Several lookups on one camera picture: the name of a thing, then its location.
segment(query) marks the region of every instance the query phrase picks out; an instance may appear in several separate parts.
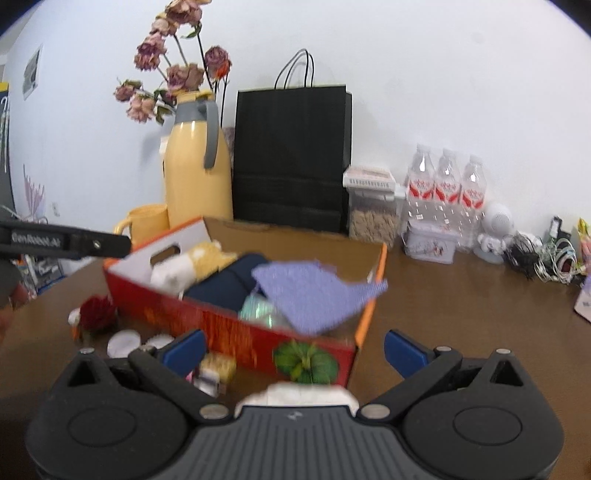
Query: dried rose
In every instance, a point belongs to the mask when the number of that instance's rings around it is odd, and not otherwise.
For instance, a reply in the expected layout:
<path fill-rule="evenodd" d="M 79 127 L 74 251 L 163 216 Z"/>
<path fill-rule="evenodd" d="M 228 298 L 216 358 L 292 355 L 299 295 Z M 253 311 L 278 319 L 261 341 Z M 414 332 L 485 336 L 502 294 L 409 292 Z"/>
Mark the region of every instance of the dried rose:
<path fill-rule="evenodd" d="M 156 102 L 154 102 L 153 98 L 136 94 L 129 103 L 127 116 L 136 122 L 144 124 L 154 118 L 155 106 Z"/>
<path fill-rule="evenodd" d="M 160 65 L 160 55 L 166 51 L 162 34 L 152 33 L 138 46 L 135 66 L 140 70 L 155 70 Z"/>
<path fill-rule="evenodd" d="M 219 45 L 211 47 L 205 52 L 205 66 L 208 72 L 215 74 L 215 72 L 229 60 L 228 52 Z"/>
<path fill-rule="evenodd" d="M 124 83 L 115 89 L 115 99 L 118 102 L 129 102 L 135 93 L 135 87 Z"/>
<path fill-rule="evenodd" d="M 179 25 L 189 24 L 196 27 L 203 16 L 199 4 L 198 0 L 173 0 L 165 9 L 166 15 Z"/>
<path fill-rule="evenodd" d="M 196 90 L 203 83 L 205 71 L 196 63 L 189 66 L 173 65 L 166 70 L 168 89 L 170 92 L 178 90 Z"/>
<path fill-rule="evenodd" d="M 166 13 L 161 13 L 156 16 L 156 20 L 152 23 L 151 34 L 160 33 L 163 37 L 174 35 L 178 30 L 178 23 L 170 20 Z"/>

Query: yellow mug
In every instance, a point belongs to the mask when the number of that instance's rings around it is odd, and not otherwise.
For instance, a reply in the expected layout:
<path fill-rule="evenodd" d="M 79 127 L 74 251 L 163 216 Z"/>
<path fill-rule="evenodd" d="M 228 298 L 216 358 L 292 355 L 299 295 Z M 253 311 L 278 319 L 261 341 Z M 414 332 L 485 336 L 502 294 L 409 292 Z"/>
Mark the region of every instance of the yellow mug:
<path fill-rule="evenodd" d="M 129 228 L 133 246 L 150 240 L 170 228 L 168 207 L 154 203 L 134 208 L 127 214 L 125 220 L 121 220 L 115 226 L 113 233 L 121 235 L 126 228 Z"/>

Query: water bottle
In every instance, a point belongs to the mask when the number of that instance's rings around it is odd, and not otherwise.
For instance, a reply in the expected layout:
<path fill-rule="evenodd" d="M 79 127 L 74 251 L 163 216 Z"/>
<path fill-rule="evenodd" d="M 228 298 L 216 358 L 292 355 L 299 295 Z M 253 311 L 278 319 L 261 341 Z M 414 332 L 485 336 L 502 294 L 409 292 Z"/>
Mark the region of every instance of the water bottle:
<path fill-rule="evenodd" d="M 482 160 L 471 155 L 462 176 L 459 225 L 462 236 L 459 244 L 461 250 L 470 251 L 476 244 L 482 220 L 485 192 L 486 179 L 482 171 Z"/>
<path fill-rule="evenodd" d="M 413 163 L 408 169 L 408 220 L 433 219 L 434 174 L 430 148 L 417 145 Z"/>
<path fill-rule="evenodd" d="M 456 154 L 447 148 L 439 159 L 433 196 L 435 220 L 458 227 L 458 204 L 462 191 L 462 177 L 456 164 Z"/>

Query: yellow plush toy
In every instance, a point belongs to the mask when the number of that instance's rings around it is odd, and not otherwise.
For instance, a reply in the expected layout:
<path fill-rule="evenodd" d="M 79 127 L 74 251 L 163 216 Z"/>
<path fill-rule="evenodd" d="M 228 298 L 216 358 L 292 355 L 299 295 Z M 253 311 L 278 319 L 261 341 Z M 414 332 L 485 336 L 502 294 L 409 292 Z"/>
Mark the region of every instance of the yellow plush toy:
<path fill-rule="evenodd" d="M 202 281 L 226 268 L 237 259 L 236 254 L 225 254 L 219 242 L 202 242 L 187 252 L 193 263 L 196 281 Z"/>
<path fill-rule="evenodd" d="M 171 295 L 179 295 L 196 282 L 205 280 L 237 259 L 222 252 L 219 242 L 202 242 L 183 255 L 154 265 L 150 284 Z"/>

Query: black paper bag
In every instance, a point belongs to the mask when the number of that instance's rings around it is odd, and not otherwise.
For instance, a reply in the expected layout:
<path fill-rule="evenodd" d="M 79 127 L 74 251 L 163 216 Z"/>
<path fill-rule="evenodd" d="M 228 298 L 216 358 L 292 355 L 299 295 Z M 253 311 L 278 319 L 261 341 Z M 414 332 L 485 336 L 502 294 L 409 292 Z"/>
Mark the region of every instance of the black paper bag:
<path fill-rule="evenodd" d="M 344 85 L 239 92 L 234 217 L 346 232 L 351 105 Z"/>

